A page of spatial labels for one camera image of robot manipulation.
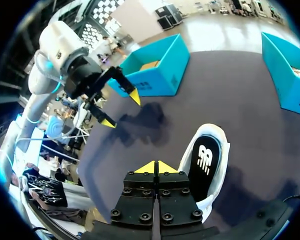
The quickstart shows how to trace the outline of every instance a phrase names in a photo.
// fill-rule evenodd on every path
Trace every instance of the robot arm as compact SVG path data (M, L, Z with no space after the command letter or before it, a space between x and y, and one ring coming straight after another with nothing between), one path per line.
M88 46L63 21L49 24L39 38L40 49L35 53L33 66L28 80L32 95L24 109L19 124L13 121L0 148L0 169L5 176L5 186L9 188L15 147L26 152L30 138L48 103L63 88L72 98L87 95L84 108L91 111L98 122L116 127L113 121L100 108L94 105L94 99L111 78L138 104L140 98L137 89L123 75L119 67L102 70L90 57Z

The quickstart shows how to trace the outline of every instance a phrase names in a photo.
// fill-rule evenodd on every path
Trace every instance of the blue bin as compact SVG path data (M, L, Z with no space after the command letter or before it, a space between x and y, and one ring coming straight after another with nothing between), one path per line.
M262 32L262 57L272 77L280 106L300 114L300 48L277 36Z
M140 96L174 96L187 67L190 53L180 34L153 42L132 52L120 65ZM156 67L140 70L144 64L160 61ZM128 97L114 79L108 81L120 96Z

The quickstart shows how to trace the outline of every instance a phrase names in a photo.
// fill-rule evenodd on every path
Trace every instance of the screw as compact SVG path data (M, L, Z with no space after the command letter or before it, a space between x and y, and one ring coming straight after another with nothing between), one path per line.
M192 212L192 216L197 218L200 218L202 216L203 212L200 209L196 209Z
M168 197L170 195L170 191L169 190L163 190L162 191L162 196L163 197Z
M143 191L142 191L142 195L143 195L144 197L151 197L151 191L148 190L148 189L143 190Z
M189 188L183 188L182 190L181 190L181 194L182 195L188 195L190 193L190 189Z
M118 209L112 209L111 210L111 218L112 219L118 219L121 215L121 212Z
M151 214L149 213L142 213L139 217L141 222L148 222L149 220L151 220Z
M265 213L264 211L262 211L262 210L260 210L260 211L258 211L258 212L256 213L256 217L257 217L258 219L262 219L265 215L266 215L266 213Z
M124 195L128 195L132 192L132 189L129 187L125 187L122 192Z
M273 225L275 225L275 222L276 222L276 221L275 221L274 219L269 218L269 219L266 221L265 225L266 225L267 227L271 228Z
M162 214L161 218L165 224L170 224L170 223L172 223L174 216L167 212L167 213Z

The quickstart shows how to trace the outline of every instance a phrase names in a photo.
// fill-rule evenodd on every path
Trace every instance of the gray floor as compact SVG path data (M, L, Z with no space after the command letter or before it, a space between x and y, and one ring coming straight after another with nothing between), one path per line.
M300 194L300 115L280 109L261 54L193 52L176 96L141 101L113 94L104 111L117 128L94 127L81 156L82 183L106 218L127 171L153 159L177 168L204 123L221 126L231 143L207 227L227 230L273 198Z

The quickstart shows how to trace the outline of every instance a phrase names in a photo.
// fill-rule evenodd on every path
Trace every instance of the cardboard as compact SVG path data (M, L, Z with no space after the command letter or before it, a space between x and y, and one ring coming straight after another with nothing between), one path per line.
M159 63L160 63L160 61L153 61L153 62L146 63L146 64L144 64L144 65L140 68L140 71L146 70L146 69L150 69L150 68L154 68L154 67L156 67Z

